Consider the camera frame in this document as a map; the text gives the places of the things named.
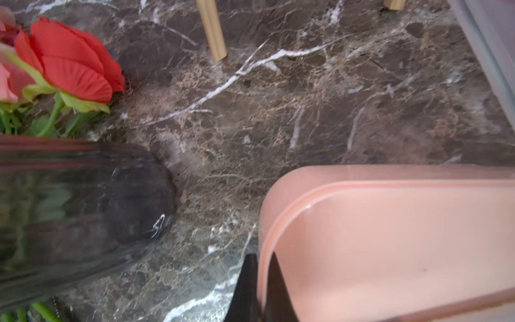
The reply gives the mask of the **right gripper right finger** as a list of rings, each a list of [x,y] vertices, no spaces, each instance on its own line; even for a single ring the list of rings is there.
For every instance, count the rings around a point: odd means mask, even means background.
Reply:
[[[267,286],[264,321],[299,322],[275,253],[270,261]]]

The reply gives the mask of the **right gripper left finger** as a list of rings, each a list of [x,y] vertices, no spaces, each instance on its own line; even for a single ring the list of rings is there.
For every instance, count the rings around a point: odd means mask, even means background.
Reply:
[[[258,257],[256,254],[248,254],[244,258],[224,322],[258,322],[260,320],[257,278]]]

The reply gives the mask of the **pink plastic tray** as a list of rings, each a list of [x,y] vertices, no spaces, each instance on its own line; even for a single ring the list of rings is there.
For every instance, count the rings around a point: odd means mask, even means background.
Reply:
[[[260,212],[257,299],[277,260],[301,321],[513,321],[514,169],[307,166]]]

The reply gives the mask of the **dark red vase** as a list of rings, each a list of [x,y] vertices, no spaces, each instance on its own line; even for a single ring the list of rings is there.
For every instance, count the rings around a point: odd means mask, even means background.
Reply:
[[[171,172],[128,144],[1,137],[1,312],[124,270],[177,211]]]

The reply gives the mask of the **red rose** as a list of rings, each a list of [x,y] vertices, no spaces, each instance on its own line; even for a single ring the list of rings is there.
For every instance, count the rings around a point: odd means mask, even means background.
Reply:
[[[49,136],[59,115],[68,110],[110,113],[114,94],[126,89],[122,68],[102,41],[59,21],[41,17],[29,32],[17,35],[14,50],[6,58],[32,80],[21,88],[22,97],[29,102],[41,95],[54,98],[37,137]]]

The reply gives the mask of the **pink rose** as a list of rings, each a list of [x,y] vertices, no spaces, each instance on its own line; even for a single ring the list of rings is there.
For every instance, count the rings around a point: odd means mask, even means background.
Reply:
[[[13,12],[1,6],[1,133],[7,135],[18,133],[21,122],[17,113],[29,108],[22,89],[34,84],[27,72],[5,57],[5,53],[16,54],[14,42],[20,31]]]

